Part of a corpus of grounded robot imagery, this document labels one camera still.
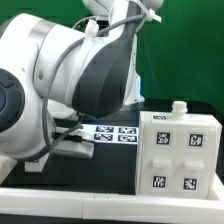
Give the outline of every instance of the green wall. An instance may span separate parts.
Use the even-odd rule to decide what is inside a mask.
[[[81,0],[0,0],[0,23],[22,12],[69,27],[89,14]],[[223,12],[223,0],[165,0],[162,24],[138,34],[146,98],[207,102],[224,115]]]

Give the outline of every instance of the white cap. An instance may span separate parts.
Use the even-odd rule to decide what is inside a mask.
[[[175,101],[173,103],[173,118],[177,120],[185,119],[187,113],[187,103],[183,101]]]

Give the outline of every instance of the cable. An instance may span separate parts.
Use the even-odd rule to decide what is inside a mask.
[[[141,20],[143,19],[143,15],[137,15],[137,16],[133,16],[127,19],[124,19],[120,22],[117,22],[103,30],[100,30],[97,34],[97,36],[101,36],[104,33],[109,32],[112,29],[115,29],[121,25],[130,23],[130,22],[134,22],[137,20]],[[59,57],[59,59],[57,60],[51,75],[50,75],[50,79],[48,81],[47,84],[47,88],[45,91],[45,95],[43,98],[43,107],[42,107],[42,126],[43,126],[43,135],[44,135],[44,140],[46,143],[46,153],[48,153],[50,150],[52,150],[61,140],[63,140],[67,135],[69,135],[71,132],[73,132],[76,129],[81,128],[80,123],[75,125],[74,127],[72,127],[71,129],[69,129],[68,131],[66,131],[65,133],[63,133],[58,139],[56,139],[53,144],[51,143],[50,139],[49,139],[49,134],[48,134],[48,125],[47,125],[47,121],[48,121],[48,100],[50,98],[50,93],[51,93],[51,89],[54,83],[54,80],[56,78],[57,72],[62,64],[62,62],[64,61],[64,59],[71,53],[72,50],[74,50],[76,47],[78,47],[79,45],[81,45],[83,43],[85,38],[82,38],[74,43],[72,43],[69,47],[66,48],[66,50],[61,54],[61,56]]]

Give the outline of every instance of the white block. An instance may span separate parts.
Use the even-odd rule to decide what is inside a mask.
[[[211,115],[186,112],[184,102],[175,102],[173,113],[141,112],[137,194],[208,198],[222,126]]]
[[[16,164],[16,160],[5,156],[0,156],[0,184],[2,184],[3,181],[7,178]]]
[[[40,158],[37,161],[25,162],[25,171],[41,173],[43,171],[43,168],[44,168],[46,162],[47,162],[48,156],[49,156],[49,154],[46,154],[44,157]]]

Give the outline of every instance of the white surface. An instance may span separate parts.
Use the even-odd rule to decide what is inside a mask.
[[[115,0],[82,0],[93,15],[108,16]]]
[[[57,132],[63,133],[66,128],[57,127]],[[94,136],[96,142],[108,144],[138,144],[138,128],[109,125],[83,125],[83,131]]]
[[[16,21],[21,22],[21,17],[23,21],[27,19],[21,15],[16,17],[18,19]],[[45,147],[45,141],[40,131],[42,100],[33,86],[33,68],[38,55],[38,46],[28,37],[15,38],[15,36],[14,34],[10,38],[3,35],[0,40],[0,68],[10,72],[20,81],[25,94],[25,105],[19,120],[1,133],[0,152],[11,158],[20,159],[37,154]],[[52,122],[51,124],[49,122],[49,132],[53,129],[52,125]]]
[[[16,160],[0,155],[0,185],[7,178],[16,164]]]
[[[186,114],[184,103],[173,108],[174,116],[141,112],[136,193],[206,199],[222,127],[211,115]]]
[[[172,224],[223,224],[224,187],[209,200],[0,188],[0,213]]]
[[[53,100],[48,101],[48,111],[53,118],[57,119],[67,119],[72,116],[75,116],[75,111],[69,107],[66,107],[65,104],[58,103]]]
[[[58,128],[57,132],[61,133],[65,130]],[[94,141],[93,135],[91,135],[89,132],[86,132],[84,130],[76,130],[71,135],[80,136],[83,139]],[[89,142],[73,142],[73,141],[61,141],[53,150],[51,150],[51,153],[58,154],[58,155],[67,155],[77,158],[83,158],[83,159],[91,159],[93,157],[94,152],[94,144]]]
[[[49,154],[46,154],[35,162],[25,162],[25,172],[41,173],[47,162],[48,156]]]

